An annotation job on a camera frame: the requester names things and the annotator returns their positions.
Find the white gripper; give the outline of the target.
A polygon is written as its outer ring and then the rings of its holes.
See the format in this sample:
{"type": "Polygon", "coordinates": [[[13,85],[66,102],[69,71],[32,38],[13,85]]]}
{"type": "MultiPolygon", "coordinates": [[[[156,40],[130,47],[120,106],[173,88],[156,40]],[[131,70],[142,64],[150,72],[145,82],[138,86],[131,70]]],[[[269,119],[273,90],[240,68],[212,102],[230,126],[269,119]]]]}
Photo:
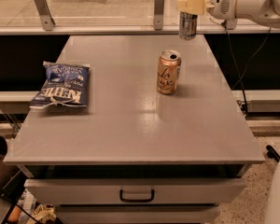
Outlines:
{"type": "Polygon", "coordinates": [[[208,11],[216,19],[233,20],[236,3],[237,0],[177,0],[176,7],[192,15],[204,15],[208,11]]]}

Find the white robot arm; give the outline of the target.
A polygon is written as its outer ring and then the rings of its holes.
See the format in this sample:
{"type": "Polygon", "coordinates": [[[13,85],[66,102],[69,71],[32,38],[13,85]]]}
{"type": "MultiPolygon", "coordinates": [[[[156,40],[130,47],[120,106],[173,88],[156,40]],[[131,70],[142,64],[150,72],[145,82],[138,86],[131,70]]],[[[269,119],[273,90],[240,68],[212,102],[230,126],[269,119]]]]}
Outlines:
{"type": "Polygon", "coordinates": [[[176,6],[192,15],[209,13],[219,20],[246,19],[280,29],[280,0],[177,0],[176,6]]]}

